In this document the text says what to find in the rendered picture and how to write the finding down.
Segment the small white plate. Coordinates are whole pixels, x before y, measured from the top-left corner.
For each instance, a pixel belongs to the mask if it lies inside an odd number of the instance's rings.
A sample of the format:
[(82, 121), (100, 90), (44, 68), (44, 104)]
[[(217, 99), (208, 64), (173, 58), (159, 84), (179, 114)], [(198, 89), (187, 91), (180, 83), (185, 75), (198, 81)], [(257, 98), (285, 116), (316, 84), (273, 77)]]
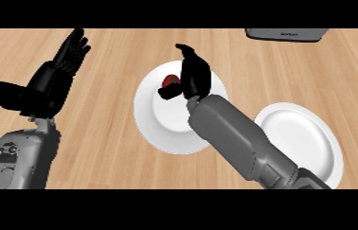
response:
[(303, 106), (290, 102), (267, 105), (254, 117), (272, 145), (300, 168), (307, 168), (335, 188), (343, 179), (341, 147), (327, 124)]

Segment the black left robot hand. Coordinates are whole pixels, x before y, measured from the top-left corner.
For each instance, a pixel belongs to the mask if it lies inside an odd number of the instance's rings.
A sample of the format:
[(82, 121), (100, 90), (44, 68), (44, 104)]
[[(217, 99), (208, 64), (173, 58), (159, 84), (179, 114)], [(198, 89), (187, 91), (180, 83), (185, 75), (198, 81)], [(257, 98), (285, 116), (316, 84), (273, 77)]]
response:
[(90, 51), (84, 30), (75, 28), (51, 61), (38, 68), (26, 86), (0, 81), (0, 107), (23, 116), (51, 118), (63, 107), (74, 76)]

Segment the large white plate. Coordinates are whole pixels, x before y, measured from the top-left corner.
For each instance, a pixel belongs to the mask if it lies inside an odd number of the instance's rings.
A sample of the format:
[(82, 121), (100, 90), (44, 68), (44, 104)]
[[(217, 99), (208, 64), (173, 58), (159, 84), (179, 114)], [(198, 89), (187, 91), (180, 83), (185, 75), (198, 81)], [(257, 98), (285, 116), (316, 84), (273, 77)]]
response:
[(182, 62), (173, 61), (148, 72), (134, 95), (133, 114), (148, 143), (165, 153), (190, 154), (205, 149), (210, 143), (189, 126), (187, 101), (183, 96), (164, 100), (158, 94), (165, 76), (180, 77), (180, 71)]

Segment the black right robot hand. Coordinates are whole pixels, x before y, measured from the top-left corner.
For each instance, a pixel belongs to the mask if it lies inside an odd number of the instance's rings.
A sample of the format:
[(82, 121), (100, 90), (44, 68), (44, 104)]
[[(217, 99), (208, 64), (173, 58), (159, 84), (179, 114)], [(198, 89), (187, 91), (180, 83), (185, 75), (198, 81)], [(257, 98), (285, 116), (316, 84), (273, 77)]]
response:
[(211, 90), (211, 70), (207, 62), (198, 57), (193, 49), (185, 44), (174, 47), (182, 51), (182, 69), (179, 83), (171, 83), (167, 87), (161, 85), (158, 89), (159, 97), (168, 100), (177, 96), (185, 99), (192, 97), (204, 98)]

